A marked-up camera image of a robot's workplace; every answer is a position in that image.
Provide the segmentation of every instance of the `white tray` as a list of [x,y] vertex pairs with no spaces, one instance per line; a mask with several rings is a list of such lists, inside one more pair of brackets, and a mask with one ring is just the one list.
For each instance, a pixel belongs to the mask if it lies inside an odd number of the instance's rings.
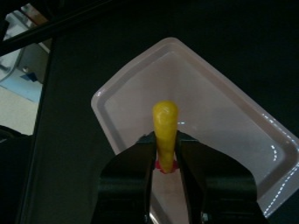
[[[177,38],[133,59],[95,93],[93,108],[115,153],[154,131],[153,106],[162,100],[179,106],[179,130],[251,170],[269,216],[299,187],[298,138]],[[179,172],[154,173],[154,203],[161,223],[187,223]]]

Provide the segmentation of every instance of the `table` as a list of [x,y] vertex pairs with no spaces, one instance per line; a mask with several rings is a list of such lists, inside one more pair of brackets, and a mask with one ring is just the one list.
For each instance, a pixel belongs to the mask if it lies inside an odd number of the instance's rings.
[[[134,1],[54,40],[22,223],[90,223],[114,157],[90,101],[122,66],[177,37],[299,136],[299,3]],[[299,192],[270,217],[298,221]]]

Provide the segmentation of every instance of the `white plate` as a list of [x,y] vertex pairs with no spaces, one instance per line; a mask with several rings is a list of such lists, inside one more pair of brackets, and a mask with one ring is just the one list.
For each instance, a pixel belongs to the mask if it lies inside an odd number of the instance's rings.
[[[143,52],[95,93],[93,108],[115,153],[154,130],[153,106],[162,100],[179,106],[179,130],[251,170],[269,216],[299,186],[298,138],[177,38]],[[179,172],[155,172],[162,223],[187,223],[182,190]]]

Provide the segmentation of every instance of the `yellow banana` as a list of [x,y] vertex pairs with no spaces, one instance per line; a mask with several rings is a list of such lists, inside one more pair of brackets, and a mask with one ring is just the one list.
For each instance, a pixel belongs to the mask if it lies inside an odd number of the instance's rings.
[[173,101],[161,101],[154,105],[154,133],[157,138],[158,160],[165,173],[174,171],[178,114],[178,107]]

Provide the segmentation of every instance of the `dark background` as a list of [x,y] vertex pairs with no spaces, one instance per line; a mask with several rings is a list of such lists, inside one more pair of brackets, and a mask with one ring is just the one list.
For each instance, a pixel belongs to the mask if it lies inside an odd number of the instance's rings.
[[[89,1],[65,1],[61,13]],[[90,101],[122,66],[178,38],[299,136],[298,1],[133,1],[53,43],[35,129],[23,223],[90,223],[99,173],[114,157]],[[299,192],[270,217],[296,224]]]

